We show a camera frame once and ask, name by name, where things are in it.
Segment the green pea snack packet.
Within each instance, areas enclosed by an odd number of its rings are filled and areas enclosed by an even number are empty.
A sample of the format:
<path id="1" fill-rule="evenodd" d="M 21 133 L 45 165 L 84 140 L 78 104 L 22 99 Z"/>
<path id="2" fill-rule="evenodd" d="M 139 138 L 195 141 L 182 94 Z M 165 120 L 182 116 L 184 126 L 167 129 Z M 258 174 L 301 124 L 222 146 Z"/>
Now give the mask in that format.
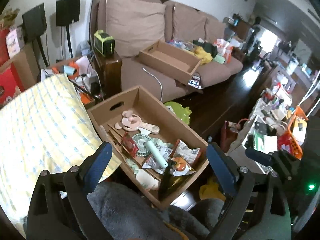
<path id="1" fill-rule="evenodd" d="M 173 158 L 183 158 L 190 166 L 195 166 L 201 154 L 201 148 L 191 149 L 185 142 L 178 139 L 171 155 Z"/>

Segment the orange yellow chip bag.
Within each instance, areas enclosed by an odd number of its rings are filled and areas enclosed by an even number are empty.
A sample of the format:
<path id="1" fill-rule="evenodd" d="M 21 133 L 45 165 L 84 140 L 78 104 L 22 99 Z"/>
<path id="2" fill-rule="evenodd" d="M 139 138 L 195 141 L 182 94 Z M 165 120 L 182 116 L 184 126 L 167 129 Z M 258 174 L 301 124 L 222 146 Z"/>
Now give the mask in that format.
<path id="1" fill-rule="evenodd" d="M 171 159 L 170 174 L 173 177 L 188 176 L 196 171 L 182 157 L 174 157 Z"/>

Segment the brown wooden folding fan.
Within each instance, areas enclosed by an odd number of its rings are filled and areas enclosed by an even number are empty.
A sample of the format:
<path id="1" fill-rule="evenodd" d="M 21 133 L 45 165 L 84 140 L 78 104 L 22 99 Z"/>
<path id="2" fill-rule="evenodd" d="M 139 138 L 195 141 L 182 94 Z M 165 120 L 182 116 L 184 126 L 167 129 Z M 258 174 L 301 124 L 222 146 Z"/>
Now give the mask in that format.
<path id="1" fill-rule="evenodd" d="M 116 130 L 113 126 L 111 126 L 110 124 L 107 124 L 107 127 L 105 127 L 104 125 L 99 125 L 99 128 L 105 132 L 106 134 L 109 135 L 109 137 L 112 138 L 112 140 L 114 141 L 117 150 L 119 150 L 120 153 L 124 154 L 125 156 L 129 156 L 129 152 L 124 148 L 124 146 L 121 143 L 122 137 L 125 134 L 125 132 L 121 132 L 119 130 Z M 140 167 L 142 168 L 142 165 L 145 161 L 145 159 L 143 157 L 139 157 L 138 155 L 136 155 L 135 157 L 131 157 L 134 162 Z M 162 176 L 160 174 L 158 174 L 157 172 L 155 172 L 152 169 L 144 169 L 145 172 L 148 172 L 149 175 L 153 176 L 154 178 L 156 178 L 157 180 L 161 181 Z"/>

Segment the red snack packet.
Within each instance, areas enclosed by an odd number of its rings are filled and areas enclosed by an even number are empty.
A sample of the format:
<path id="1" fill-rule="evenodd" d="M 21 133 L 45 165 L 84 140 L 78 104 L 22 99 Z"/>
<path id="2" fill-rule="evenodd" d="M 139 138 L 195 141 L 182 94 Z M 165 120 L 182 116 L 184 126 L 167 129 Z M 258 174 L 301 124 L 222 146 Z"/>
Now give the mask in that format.
<path id="1" fill-rule="evenodd" d="M 131 136 L 129 135 L 129 133 L 125 132 L 122 139 L 121 139 L 121 144 L 123 145 L 123 147 L 127 150 L 127 152 L 129 153 L 129 155 L 131 155 L 131 157 L 135 157 L 139 148 L 137 147 L 136 143 L 134 142 L 134 140 L 131 138 Z"/>

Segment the mint green handheld fan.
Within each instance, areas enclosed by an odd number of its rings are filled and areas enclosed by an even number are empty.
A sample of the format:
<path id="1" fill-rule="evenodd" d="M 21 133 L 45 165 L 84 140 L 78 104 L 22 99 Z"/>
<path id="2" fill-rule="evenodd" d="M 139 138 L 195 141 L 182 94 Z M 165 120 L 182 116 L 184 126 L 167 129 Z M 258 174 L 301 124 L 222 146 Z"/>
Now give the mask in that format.
<path id="1" fill-rule="evenodd" d="M 160 166 L 162 168 L 166 168 L 168 166 L 168 163 L 160 155 L 158 148 L 155 146 L 152 139 L 148 135 L 139 133 L 135 134 L 132 139 L 139 148 L 136 155 L 140 157 L 147 157 L 151 154 L 160 163 Z"/>

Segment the pink handheld fan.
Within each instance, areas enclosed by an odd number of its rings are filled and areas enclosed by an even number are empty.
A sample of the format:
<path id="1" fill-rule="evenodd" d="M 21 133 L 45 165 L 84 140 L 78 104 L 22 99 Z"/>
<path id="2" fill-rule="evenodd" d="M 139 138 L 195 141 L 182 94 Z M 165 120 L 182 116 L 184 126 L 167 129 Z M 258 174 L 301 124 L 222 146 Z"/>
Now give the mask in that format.
<path id="1" fill-rule="evenodd" d="M 123 129 L 127 132 L 134 132 L 140 128 L 149 131 L 151 134 L 158 134 L 160 128 L 156 125 L 143 122 L 141 117 L 134 114 L 132 110 L 123 111 L 120 122 L 117 122 L 115 129 Z"/>

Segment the white heart-shaped pad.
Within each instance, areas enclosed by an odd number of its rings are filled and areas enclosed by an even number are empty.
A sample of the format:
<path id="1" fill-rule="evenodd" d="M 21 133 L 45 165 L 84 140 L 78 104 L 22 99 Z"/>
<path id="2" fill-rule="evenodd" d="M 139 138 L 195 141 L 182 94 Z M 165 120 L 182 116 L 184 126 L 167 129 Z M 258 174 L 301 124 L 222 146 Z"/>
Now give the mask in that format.
<path id="1" fill-rule="evenodd" d="M 149 135 L 151 132 L 147 129 L 144 129 L 142 127 L 138 127 L 138 130 L 140 131 L 141 134 L 144 134 L 144 135 Z"/>

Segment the silver snack packet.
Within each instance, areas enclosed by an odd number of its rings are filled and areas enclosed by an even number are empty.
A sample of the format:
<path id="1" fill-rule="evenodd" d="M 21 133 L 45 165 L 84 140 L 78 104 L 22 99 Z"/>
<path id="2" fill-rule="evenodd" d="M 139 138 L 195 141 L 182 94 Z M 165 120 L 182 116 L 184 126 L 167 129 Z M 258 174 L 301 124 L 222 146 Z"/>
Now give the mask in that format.
<path id="1" fill-rule="evenodd" d="M 173 149 L 171 148 L 164 148 L 160 151 L 160 155 L 163 157 L 163 159 L 168 162 L 169 156 L 172 154 Z M 149 155 L 144 162 L 142 168 L 144 169 L 161 169 L 160 163 L 154 158 L 153 155 Z"/>

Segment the painted paper hand fan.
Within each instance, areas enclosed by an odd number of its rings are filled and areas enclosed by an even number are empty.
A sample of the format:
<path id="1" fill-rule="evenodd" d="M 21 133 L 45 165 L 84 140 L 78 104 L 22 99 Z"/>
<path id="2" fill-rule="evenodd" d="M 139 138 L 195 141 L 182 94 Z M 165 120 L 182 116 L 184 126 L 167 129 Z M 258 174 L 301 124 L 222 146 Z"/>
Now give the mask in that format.
<path id="1" fill-rule="evenodd" d="M 143 134 L 136 134 L 132 139 L 137 145 L 138 151 L 134 158 L 127 158 L 125 163 L 143 189 L 157 191 L 161 182 L 160 175 L 165 171 L 165 168 L 161 167 L 161 163 L 168 162 L 174 146 L 161 139 Z"/>

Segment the grey fleece sleeve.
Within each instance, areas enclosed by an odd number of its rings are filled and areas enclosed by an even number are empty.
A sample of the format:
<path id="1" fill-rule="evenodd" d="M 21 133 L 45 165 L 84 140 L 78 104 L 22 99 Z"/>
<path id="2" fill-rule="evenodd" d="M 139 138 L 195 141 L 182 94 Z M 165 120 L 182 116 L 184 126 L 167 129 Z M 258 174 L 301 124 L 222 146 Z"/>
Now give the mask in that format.
<path id="1" fill-rule="evenodd" d="M 177 206 L 157 210 L 124 185 L 103 181 L 87 196 L 113 239 L 206 239 L 224 202 L 205 199 L 189 211 Z"/>

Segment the large cardboard box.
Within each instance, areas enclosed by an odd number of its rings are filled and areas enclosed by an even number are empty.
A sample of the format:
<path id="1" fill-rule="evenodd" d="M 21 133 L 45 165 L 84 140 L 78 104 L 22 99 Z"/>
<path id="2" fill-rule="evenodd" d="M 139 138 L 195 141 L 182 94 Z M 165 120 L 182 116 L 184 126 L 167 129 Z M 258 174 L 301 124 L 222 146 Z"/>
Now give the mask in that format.
<path id="1" fill-rule="evenodd" d="M 140 86 L 88 110 L 121 169 L 159 209 L 169 206 L 208 165 L 207 143 Z"/>

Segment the brown carton under bags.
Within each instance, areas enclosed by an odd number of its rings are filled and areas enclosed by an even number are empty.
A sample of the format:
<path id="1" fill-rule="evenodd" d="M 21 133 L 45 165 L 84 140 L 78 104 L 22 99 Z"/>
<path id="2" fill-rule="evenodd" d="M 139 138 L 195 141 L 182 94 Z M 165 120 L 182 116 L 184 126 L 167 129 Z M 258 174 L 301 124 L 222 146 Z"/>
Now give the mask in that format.
<path id="1" fill-rule="evenodd" d="M 11 64 L 14 65 L 24 89 L 37 84 L 40 68 L 31 43 L 26 44 L 18 54 L 1 65 L 1 73 Z"/>

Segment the pink tissue box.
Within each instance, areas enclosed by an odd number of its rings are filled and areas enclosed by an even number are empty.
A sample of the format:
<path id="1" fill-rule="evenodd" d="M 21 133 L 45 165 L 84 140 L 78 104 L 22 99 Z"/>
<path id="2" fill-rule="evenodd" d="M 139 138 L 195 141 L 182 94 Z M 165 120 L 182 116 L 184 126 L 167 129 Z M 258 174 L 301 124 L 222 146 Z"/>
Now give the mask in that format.
<path id="1" fill-rule="evenodd" d="M 9 57 L 12 59 L 24 47 L 23 31 L 21 27 L 12 29 L 6 36 L 6 44 Z"/>

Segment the beige sofa pillow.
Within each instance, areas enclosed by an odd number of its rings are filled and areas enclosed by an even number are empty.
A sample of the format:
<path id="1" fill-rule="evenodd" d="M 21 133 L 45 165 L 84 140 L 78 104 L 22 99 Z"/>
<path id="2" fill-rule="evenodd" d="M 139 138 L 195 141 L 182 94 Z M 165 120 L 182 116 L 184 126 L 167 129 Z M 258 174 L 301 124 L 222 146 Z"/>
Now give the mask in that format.
<path id="1" fill-rule="evenodd" d="M 165 40 L 165 7 L 140 0 L 106 0 L 106 32 L 115 39 L 115 50 L 121 57 L 137 56 Z"/>
<path id="2" fill-rule="evenodd" d="M 205 38 L 206 16 L 195 9 L 176 4 L 173 10 L 173 38 L 182 41 Z"/>

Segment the left black speaker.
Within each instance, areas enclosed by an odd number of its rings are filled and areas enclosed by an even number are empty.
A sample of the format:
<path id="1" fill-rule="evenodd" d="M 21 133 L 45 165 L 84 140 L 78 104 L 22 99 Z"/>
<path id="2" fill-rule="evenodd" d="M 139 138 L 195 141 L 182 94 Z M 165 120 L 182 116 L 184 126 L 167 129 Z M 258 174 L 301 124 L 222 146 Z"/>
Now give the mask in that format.
<path id="1" fill-rule="evenodd" d="M 31 42 L 46 32 L 47 21 L 44 10 L 44 3 L 41 3 L 22 15 L 25 35 L 28 42 Z"/>

